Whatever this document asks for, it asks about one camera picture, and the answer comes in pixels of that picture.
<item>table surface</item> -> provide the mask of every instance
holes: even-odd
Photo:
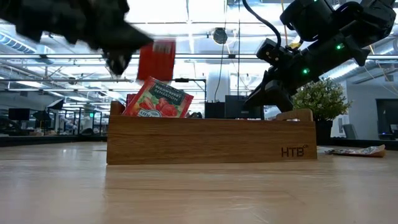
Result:
[[[385,158],[107,166],[106,143],[0,148],[0,223],[396,223]]]

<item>desk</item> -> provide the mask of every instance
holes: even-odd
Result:
[[[380,158],[107,166],[106,143],[0,148],[0,219],[20,223],[396,223]]]

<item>ceiling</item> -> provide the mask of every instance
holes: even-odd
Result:
[[[279,20],[279,15],[282,13],[282,5],[278,0],[249,0],[248,1],[254,11],[260,16],[267,19],[274,24],[282,35],[282,45],[285,45],[285,39],[290,43],[297,34],[295,31],[285,29]],[[284,1],[284,8],[286,8],[290,1]],[[247,12],[243,5],[238,4],[234,0],[174,0],[174,1],[141,1],[128,0],[130,5],[130,12],[126,15],[126,20],[132,26],[148,33],[155,39],[174,38],[177,41],[177,55],[187,54],[186,57],[177,57],[175,61],[174,78],[192,78],[192,79],[206,79],[213,68],[214,64],[219,65],[221,60],[218,58],[204,58],[198,54],[206,55],[221,55],[221,54],[250,54],[254,55],[262,44],[265,38],[275,40],[275,35],[264,24],[260,23],[254,16]],[[330,3],[337,6],[343,1],[330,0]],[[212,39],[212,32],[217,27],[226,27],[228,33],[228,41],[224,52],[222,52],[222,45],[216,44]],[[15,32],[15,27],[7,22],[0,21],[0,34],[6,35],[11,39],[18,41],[23,45],[36,51],[37,54],[46,52],[47,54],[98,54],[99,52],[91,50],[85,43],[78,42],[76,45],[70,45],[60,36],[49,36],[44,34],[40,44],[34,43]],[[398,26],[394,26],[394,30],[386,40],[374,46],[376,54],[395,54],[395,50],[384,50],[385,45],[391,44],[396,39],[395,34],[398,34]],[[0,54],[22,54],[18,50],[14,50],[10,46],[0,44]],[[141,87],[140,83],[136,82],[90,82],[90,80],[110,80],[112,77],[108,69],[104,66],[104,61],[100,58],[53,58],[49,62],[38,62],[32,59],[1,59],[3,63],[3,72],[0,76],[3,78],[34,78],[34,79],[68,79],[75,78],[82,79],[87,82],[78,82],[76,85],[70,85],[65,82],[43,83],[48,88],[56,89],[128,89],[138,90]],[[269,67],[268,64],[250,58],[241,60],[239,66],[239,90],[249,91],[253,90],[260,82],[264,70]],[[348,80],[353,85],[380,85],[377,80],[368,80],[364,83],[355,84],[358,80],[369,76],[368,72],[359,71],[356,75],[348,77],[346,74],[353,72],[353,62],[347,62],[328,73],[323,77],[332,77],[336,80],[342,78]],[[138,59],[132,59],[129,68],[126,70],[122,78],[135,80],[137,74]],[[238,61],[225,59],[223,60],[223,69],[228,69],[231,74],[231,89],[236,90],[238,86]],[[23,68],[25,72],[21,72],[17,68]],[[369,67],[371,74],[379,74],[382,70],[377,67]],[[384,77],[377,76],[376,79],[383,79]],[[32,88],[33,86],[23,85],[20,83],[12,83],[12,88]],[[202,82],[190,83],[172,83],[174,87],[190,91],[190,94],[195,95],[199,99],[196,103],[200,105],[203,103],[204,84]],[[57,91],[58,94],[65,96],[76,95],[76,93]],[[128,91],[120,91],[120,99],[125,98]],[[101,101],[98,94],[95,92],[88,92],[84,94],[91,100]]]

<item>htb logo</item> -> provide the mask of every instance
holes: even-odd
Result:
[[[308,148],[306,144],[300,147],[282,147],[282,157],[302,157],[306,148]]]

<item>black pot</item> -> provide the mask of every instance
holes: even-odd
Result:
[[[331,143],[330,133],[333,121],[316,121],[315,127],[317,129],[317,144],[328,145]]]

